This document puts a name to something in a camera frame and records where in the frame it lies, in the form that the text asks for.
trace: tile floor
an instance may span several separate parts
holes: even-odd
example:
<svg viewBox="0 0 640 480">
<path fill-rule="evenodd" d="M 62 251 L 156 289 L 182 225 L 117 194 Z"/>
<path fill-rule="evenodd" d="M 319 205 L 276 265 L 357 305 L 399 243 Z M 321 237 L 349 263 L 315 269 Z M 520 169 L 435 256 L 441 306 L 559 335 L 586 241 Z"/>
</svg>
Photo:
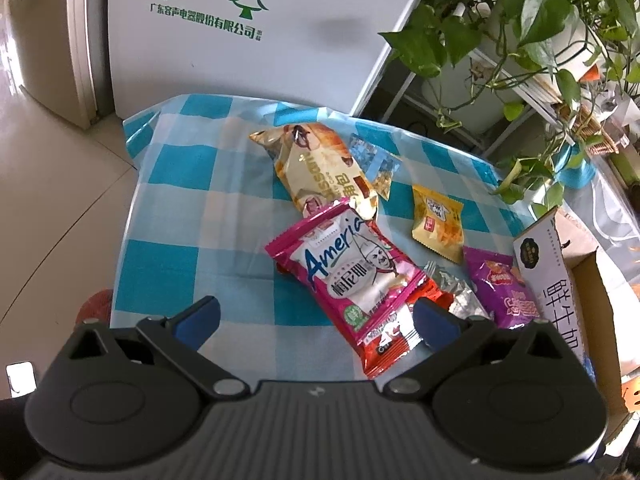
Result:
<svg viewBox="0 0 640 480">
<path fill-rule="evenodd" d="M 117 117 L 83 132 L 0 67 L 0 399 L 7 364 L 38 380 L 82 303 L 113 287 L 137 177 Z"/>
</svg>

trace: ribbed black surface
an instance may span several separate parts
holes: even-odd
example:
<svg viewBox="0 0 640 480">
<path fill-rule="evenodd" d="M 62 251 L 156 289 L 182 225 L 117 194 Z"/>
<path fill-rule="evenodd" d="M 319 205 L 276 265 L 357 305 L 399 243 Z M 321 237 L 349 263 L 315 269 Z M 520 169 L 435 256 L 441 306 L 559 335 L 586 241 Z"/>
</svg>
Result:
<svg viewBox="0 0 640 480">
<path fill-rule="evenodd" d="M 313 395 L 318 388 L 324 393 Z M 95 473 L 43 463 L 30 476 L 38 480 L 597 477 L 590 465 L 544 476 L 472 465 L 436 433 L 420 406 L 387 400 L 372 383 L 263 383 L 247 400 L 215 405 L 196 434 L 154 462 Z"/>
</svg>

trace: silver screw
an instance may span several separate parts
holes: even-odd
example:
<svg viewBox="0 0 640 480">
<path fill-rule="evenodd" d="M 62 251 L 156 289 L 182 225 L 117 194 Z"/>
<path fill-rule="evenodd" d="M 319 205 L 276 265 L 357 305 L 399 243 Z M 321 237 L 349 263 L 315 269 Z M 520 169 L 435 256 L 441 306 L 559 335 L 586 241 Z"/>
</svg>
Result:
<svg viewBox="0 0 640 480">
<path fill-rule="evenodd" d="M 219 395 L 234 396 L 244 391 L 245 384 L 238 379 L 220 379 L 213 385 L 213 391 Z"/>
<path fill-rule="evenodd" d="M 389 389 L 400 395 L 411 395 L 420 390 L 420 383 L 409 377 L 398 377 L 389 382 Z"/>
</svg>

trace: wicker basket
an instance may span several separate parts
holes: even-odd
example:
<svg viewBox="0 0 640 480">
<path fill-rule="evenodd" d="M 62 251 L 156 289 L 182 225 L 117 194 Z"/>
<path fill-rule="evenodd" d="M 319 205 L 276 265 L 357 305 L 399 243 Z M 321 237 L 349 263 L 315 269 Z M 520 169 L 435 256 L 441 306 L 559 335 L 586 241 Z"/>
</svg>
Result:
<svg viewBox="0 0 640 480">
<path fill-rule="evenodd" d="M 566 104 L 557 104 L 553 105 L 556 113 L 565 121 L 569 120 L 570 110 Z M 601 155 L 603 153 L 617 153 L 618 147 L 616 143 L 609 137 L 609 134 L 604 130 L 602 125 L 593 117 L 589 117 L 590 111 L 587 110 L 585 106 L 580 107 L 580 111 L 578 112 L 578 117 L 575 120 L 574 127 L 572 128 L 572 132 L 574 134 L 577 133 L 581 124 L 583 124 L 587 118 L 589 122 L 585 125 L 585 127 L 580 131 L 580 136 L 587 140 L 589 137 L 594 135 L 601 135 L 604 140 L 603 142 L 599 142 L 597 144 L 592 144 L 587 148 L 587 152 L 590 155 Z"/>
</svg>

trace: pink snack package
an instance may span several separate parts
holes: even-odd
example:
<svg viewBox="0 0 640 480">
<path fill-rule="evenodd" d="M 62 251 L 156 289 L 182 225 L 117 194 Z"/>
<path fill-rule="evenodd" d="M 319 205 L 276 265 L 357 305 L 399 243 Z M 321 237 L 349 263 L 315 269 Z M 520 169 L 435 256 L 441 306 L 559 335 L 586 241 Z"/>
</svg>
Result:
<svg viewBox="0 0 640 480">
<path fill-rule="evenodd" d="M 265 250 L 311 289 L 329 319 L 355 344 L 425 279 L 375 224 L 349 206 L 348 198 L 302 219 Z"/>
<path fill-rule="evenodd" d="M 463 254 L 476 296 L 494 313 L 499 328 L 518 328 L 540 317 L 535 296 L 513 267 L 513 256 L 466 246 Z"/>
</svg>

